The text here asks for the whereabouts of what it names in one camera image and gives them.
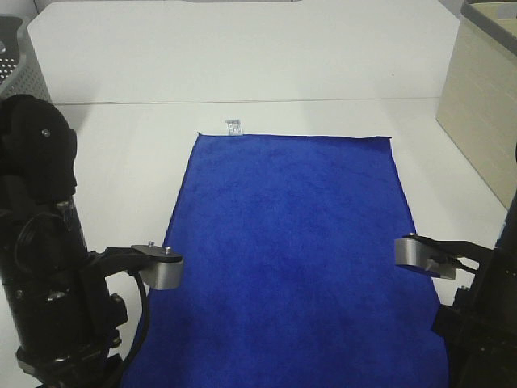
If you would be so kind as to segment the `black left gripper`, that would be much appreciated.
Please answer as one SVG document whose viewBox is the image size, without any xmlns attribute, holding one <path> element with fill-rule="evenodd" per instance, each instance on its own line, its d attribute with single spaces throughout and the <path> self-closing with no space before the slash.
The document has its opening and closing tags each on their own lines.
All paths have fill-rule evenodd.
<svg viewBox="0 0 517 388">
<path fill-rule="evenodd" d="M 107 277 L 137 265 L 137 252 L 110 247 L 52 275 L 27 276 L 15 286 L 16 359 L 48 387 L 99 387 L 121 365 L 109 356 L 128 320 L 124 299 Z"/>
</svg>

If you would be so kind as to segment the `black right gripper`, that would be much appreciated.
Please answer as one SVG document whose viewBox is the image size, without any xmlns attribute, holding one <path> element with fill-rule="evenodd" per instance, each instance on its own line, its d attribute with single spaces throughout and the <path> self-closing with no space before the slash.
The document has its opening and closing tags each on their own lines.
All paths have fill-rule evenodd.
<svg viewBox="0 0 517 388">
<path fill-rule="evenodd" d="M 479 263 L 473 283 L 442 305 L 433 331 L 446 344 L 450 387 L 516 386 L 516 253 L 471 242 L 442 241 L 452 258 Z"/>
</svg>

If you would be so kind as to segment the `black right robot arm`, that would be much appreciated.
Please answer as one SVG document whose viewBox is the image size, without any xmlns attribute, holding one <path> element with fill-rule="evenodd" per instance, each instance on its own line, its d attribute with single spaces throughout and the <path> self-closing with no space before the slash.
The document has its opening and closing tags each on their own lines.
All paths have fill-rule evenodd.
<svg viewBox="0 0 517 388">
<path fill-rule="evenodd" d="M 444 338 L 450 387 L 516 386 L 516 200 L 480 259 L 473 283 L 442 305 L 433 331 Z"/>
</svg>

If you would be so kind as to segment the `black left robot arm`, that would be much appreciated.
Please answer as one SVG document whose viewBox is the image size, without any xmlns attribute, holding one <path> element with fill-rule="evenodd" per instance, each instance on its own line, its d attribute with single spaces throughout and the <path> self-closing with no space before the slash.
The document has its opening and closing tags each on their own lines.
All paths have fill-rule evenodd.
<svg viewBox="0 0 517 388">
<path fill-rule="evenodd" d="M 132 248 L 87 250 L 74 204 L 77 136 L 49 102 L 1 104 L 1 282 L 20 368 L 43 387 L 117 387 L 134 354 L 116 354 L 128 319 L 107 278 L 136 276 Z"/>
</svg>

